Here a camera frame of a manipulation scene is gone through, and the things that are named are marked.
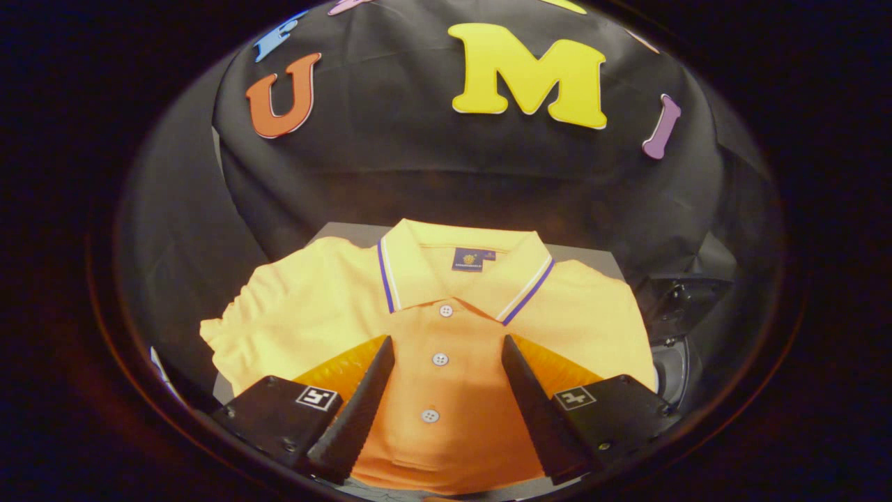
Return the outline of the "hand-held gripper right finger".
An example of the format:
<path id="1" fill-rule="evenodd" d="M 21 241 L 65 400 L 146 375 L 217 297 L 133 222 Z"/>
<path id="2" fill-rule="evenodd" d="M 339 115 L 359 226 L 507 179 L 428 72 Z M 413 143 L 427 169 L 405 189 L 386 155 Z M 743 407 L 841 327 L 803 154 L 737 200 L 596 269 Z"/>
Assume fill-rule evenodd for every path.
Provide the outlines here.
<path id="1" fill-rule="evenodd" d="M 602 379 L 507 335 L 501 363 L 545 476 L 554 484 L 627 467 L 681 420 L 630 375 Z"/>

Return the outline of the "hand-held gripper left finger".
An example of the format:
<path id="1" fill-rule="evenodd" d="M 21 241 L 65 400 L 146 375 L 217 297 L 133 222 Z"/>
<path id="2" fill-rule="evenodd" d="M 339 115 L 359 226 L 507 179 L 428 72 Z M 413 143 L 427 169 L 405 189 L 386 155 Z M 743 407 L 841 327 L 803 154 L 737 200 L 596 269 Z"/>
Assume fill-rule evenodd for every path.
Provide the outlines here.
<path id="1" fill-rule="evenodd" d="M 391 337 L 376 337 L 298 379 L 265 376 L 211 418 L 274 462 L 343 484 L 369 436 L 394 362 Z"/>

